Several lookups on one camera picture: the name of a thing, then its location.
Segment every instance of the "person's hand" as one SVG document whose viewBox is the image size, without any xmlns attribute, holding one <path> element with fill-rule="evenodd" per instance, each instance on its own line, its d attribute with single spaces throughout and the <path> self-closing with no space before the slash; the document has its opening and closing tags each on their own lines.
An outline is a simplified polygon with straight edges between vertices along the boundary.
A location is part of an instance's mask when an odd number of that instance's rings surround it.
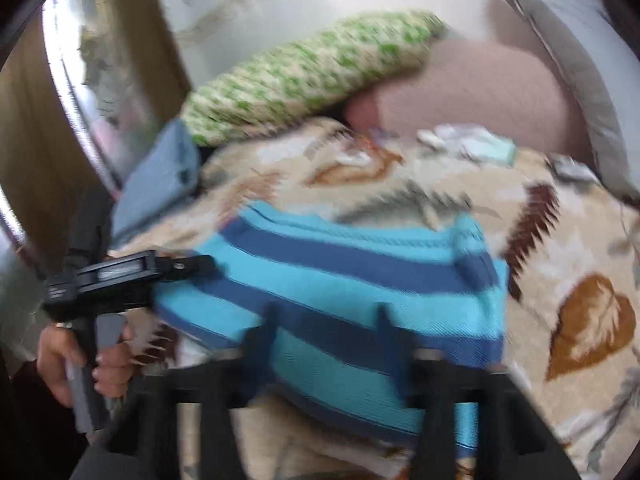
<svg viewBox="0 0 640 480">
<path fill-rule="evenodd" d="M 126 326 L 122 335 L 126 340 L 132 339 L 131 328 Z M 107 397 L 123 396 L 134 371 L 130 359 L 131 351 L 126 343 L 101 351 L 96 358 L 98 367 L 94 369 L 95 389 Z M 73 400 L 66 382 L 65 360 L 79 367 L 86 364 L 86 357 L 71 330 L 46 327 L 38 342 L 38 373 L 58 402 L 70 408 Z"/>
</svg>

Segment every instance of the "blue striped towel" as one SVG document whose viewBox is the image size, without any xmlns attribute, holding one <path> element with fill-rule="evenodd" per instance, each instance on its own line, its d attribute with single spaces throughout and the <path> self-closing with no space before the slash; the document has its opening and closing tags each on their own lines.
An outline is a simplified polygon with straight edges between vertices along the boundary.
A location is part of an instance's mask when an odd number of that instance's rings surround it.
<svg viewBox="0 0 640 480">
<path fill-rule="evenodd" d="M 471 216 L 445 231 L 364 229 L 252 203 L 198 252 L 220 279 L 162 283 L 160 316 L 210 348 L 233 346 L 276 302 L 281 328 L 271 365 L 281 391 L 334 426 L 411 445 L 419 410 L 402 405 L 382 373 L 376 305 L 457 364 L 499 361 L 507 267 L 492 260 Z M 476 445 L 476 406 L 459 404 L 460 456 Z"/>
</svg>

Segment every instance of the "turquoise stripe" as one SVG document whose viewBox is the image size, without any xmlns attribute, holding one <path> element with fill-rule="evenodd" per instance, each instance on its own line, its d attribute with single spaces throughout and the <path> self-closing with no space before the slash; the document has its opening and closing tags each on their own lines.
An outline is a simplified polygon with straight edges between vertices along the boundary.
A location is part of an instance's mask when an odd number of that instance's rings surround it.
<svg viewBox="0 0 640 480">
<path fill-rule="evenodd" d="M 284 330 L 278 332 L 272 366 L 290 386 L 329 407 L 381 426 L 419 432 L 422 412 L 402 405 L 386 375 L 346 365 Z M 456 407 L 460 444 L 475 447 L 476 418 L 475 405 Z"/>
<path fill-rule="evenodd" d="M 495 259 L 494 267 L 495 272 L 498 275 L 498 287 L 492 289 L 491 291 L 485 291 L 480 295 L 480 298 L 482 298 L 484 294 L 487 294 L 488 301 L 491 301 L 492 304 L 497 306 L 497 322 L 500 325 L 500 336 L 503 336 L 506 329 L 504 322 L 504 311 L 506 310 L 505 305 L 507 302 L 509 275 L 511 270 L 509 269 L 507 262 L 505 262 L 504 260 Z"/>
<path fill-rule="evenodd" d="M 251 208 L 242 210 L 242 218 L 258 229 L 290 238 L 344 245 L 415 262 L 451 263 L 459 254 L 486 252 L 482 231 L 469 216 L 459 216 L 454 227 L 441 232 L 427 229 L 365 229 L 339 226 L 320 218 L 270 212 L 269 217 L 279 222 L 274 223 L 261 216 L 266 207 L 261 204 L 259 206 L 252 205 L 258 208 L 259 213 Z M 462 237 L 461 232 L 472 232 L 474 237 Z M 444 246 L 429 247 L 426 243 Z"/>
<path fill-rule="evenodd" d="M 317 269 L 263 260 L 215 236 L 201 252 L 212 254 L 226 277 L 261 288 L 295 303 L 368 328 L 375 327 L 377 303 L 389 303 L 399 313 L 399 326 L 425 335 L 460 335 L 500 338 L 504 331 L 503 303 L 491 301 L 499 288 L 479 296 L 468 294 L 408 294 Z M 181 300 L 162 304 L 183 316 Z"/>
<path fill-rule="evenodd" d="M 262 322 L 257 314 L 204 294 L 187 282 L 158 283 L 155 292 L 156 301 L 185 322 L 228 339 L 240 341 L 244 330 Z"/>
</svg>

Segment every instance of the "folded cloth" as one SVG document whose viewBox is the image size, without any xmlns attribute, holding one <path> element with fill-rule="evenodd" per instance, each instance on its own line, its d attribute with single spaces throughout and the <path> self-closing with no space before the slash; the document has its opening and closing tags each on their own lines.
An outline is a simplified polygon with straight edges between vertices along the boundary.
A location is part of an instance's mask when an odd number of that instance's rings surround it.
<svg viewBox="0 0 640 480">
<path fill-rule="evenodd" d="M 556 178 L 562 182 L 578 184 L 600 184 L 597 176 L 586 164 L 573 160 L 570 156 L 552 153 L 548 157 L 549 166 Z"/>
<path fill-rule="evenodd" d="M 484 367 L 502 354 L 506 264 L 493 261 L 471 216 L 448 230 L 366 229 L 285 214 L 254 202 L 199 248 L 224 276 L 156 288 L 159 315 L 210 348 L 236 345 L 268 303 L 281 329 L 276 386 L 324 422 L 413 445 L 422 413 L 404 407 L 383 372 L 376 305 L 452 362 Z M 476 406 L 457 406 L 460 456 L 476 444 Z"/>
<path fill-rule="evenodd" d="M 198 183 L 200 155 L 184 123 L 175 119 L 127 179 L 111 214 L 111 243 L 118 246 L 185 202 Z"/>
<path fill-rule="evenodd" d="M 511 139 L 476 124 L 441 124 L 433 131 L 418 130 L 418 140 L 438 152 L 503 166 L 513 166 L 516 155 L 516 145 Z"/>
</svg>

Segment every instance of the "pillow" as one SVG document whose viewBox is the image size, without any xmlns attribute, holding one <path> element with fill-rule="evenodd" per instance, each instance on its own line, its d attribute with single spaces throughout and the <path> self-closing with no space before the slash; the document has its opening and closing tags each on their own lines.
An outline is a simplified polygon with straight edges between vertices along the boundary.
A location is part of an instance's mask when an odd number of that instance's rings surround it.
<svg viewBox="0 0 640 480">
<path fill-rule="evenodd" d="M 417 68 L 444 29 L 433 14 L 371 12 L 252 57 L 191 93 L 182 118 L 194 142 L 215 146 L 265 134 L 343 100 L 350 92 Z"/>
<path fill-rule="evenodd" d="M 602 0 L 506 0 L 545 43 L 587 121 L 603 183 L 640 194 L 640 62 Z"/>
<path fill-rule="evenodd" d="M 184 123 L 171 121 L 124 185 L 111 213 L 112 244 L 126 242 L 183 203 L 196 189 L 199 170 L 200 154 Z"/>
<path fill-rule="evenodd" d="M 519 146 L 593 164 L 584 117 L 564 82 L 536 56 L 498 43 L 439 41 L 428 70 L 354 96 L 344 115 L 355 130 L 376 126 L 402 137 L 481 124 Z"/>
</svg>

